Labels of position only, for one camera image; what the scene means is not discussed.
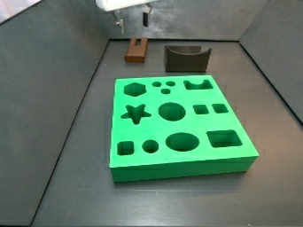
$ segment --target star-shaped hole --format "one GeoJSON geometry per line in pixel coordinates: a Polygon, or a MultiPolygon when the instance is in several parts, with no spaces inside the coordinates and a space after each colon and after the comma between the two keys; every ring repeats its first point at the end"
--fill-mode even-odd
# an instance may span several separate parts
{"type": "Polygon", "coordinates": [[[126,105],[125,108],[128,112],[120,118],[121,119],[130,118],[133,124],[138,124],[142,117],[152,116],[149,113],[144,112],[144,108],[145,108],[144,104],[138,105],[137,107],[126,105]]]}

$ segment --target table surface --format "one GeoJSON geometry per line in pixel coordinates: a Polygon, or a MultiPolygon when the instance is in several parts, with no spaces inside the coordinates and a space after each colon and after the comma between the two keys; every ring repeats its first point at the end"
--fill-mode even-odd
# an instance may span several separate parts
{"type": "Polygon", "coordinates": [[[303,129],[238,43],[149,41],[144,64],[126,64],[110,41],[33,226],[303,224],[303,129]],[[109,131],[116,78],[164,73],[164,45],[212,47],[206,73],[260,157],[245,173],[114,184],[109,131]]]}

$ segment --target gray enclosure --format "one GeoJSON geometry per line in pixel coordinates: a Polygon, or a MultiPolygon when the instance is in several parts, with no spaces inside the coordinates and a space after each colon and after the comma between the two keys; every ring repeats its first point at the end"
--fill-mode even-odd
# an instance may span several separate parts
{"type": "Polygon", "coordinates": [[[164,0],[152,5],[148,28],[142,5],[121,10],[125,36],[94,0],[43,0],[1,25],[0,225],[29,225],[35,210],[34,226],[303,224],[301,126],[236,42],[197,43],[213,47],[208,74],[260,152],[252,170],[112,184],[113,79],[164,75],[162,47],[176,43],[150,41],[145,64],[126,65],[128,43],[112,42],[98,66],[107,37],[240,39],[303,119],[303,1],[164,0]],[[128,207],[133,202],[141,206],[128,207]]]}
{"type": "Polygon", "coordinates": [[[0,224],[29,225],[107,39],[89,0],[0,27],[0,224]]]}
{"type": "Polygon", "coordinates": [[[303,1],[270,1],[240,44],[303,122],[301,23],[303,1]]]}

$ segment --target circular hole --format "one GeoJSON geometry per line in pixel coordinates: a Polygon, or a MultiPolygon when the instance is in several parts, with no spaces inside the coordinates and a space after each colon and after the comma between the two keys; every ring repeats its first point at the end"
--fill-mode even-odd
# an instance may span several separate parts
{"type": "Polygon", "coordinates": [[[189,133],[174,133],[165,139],[166,146],[177,152],[189,152],[200,144],[198,138],[189,133]]]}
{"type": "Polygon", "coordinates": [[[158,115],[166,121],[178,121],[185,116],[185,111],[181,105],[165,103],[158,107],[158,115]]]}
{"type": "Polygon", "coordinates": [[[152,86],[153,86],[153,87],[161,87],[161,83],[160,83],[160,82],[153,82],[153,83],[152,83],[152,86]]]}
{"type": "Polygon", "coordinates": [[[170,94],[170,90],[169,89],[161,89],[161,94],[164,94],[164,95],[170,94]]]}
{"type": "Polygon", "coordinates": [[[146,153],[154,153],[158,149],[158,144],[154,140],[146,140],[142,144],[142,150],[146,153]]]}
{"type": "Polygon", "coordinates": [[[174,82],[166,82],[165,85],[172,87],[174,86],[174,82]]]}

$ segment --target green foam block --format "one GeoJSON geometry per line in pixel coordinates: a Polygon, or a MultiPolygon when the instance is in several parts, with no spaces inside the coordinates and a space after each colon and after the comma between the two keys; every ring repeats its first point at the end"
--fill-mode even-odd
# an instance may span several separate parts
{"type": "Polygon", "coordinates": [[[210,75],[116,80],[114,182],[246,171],[257,155],[210,75]]]}

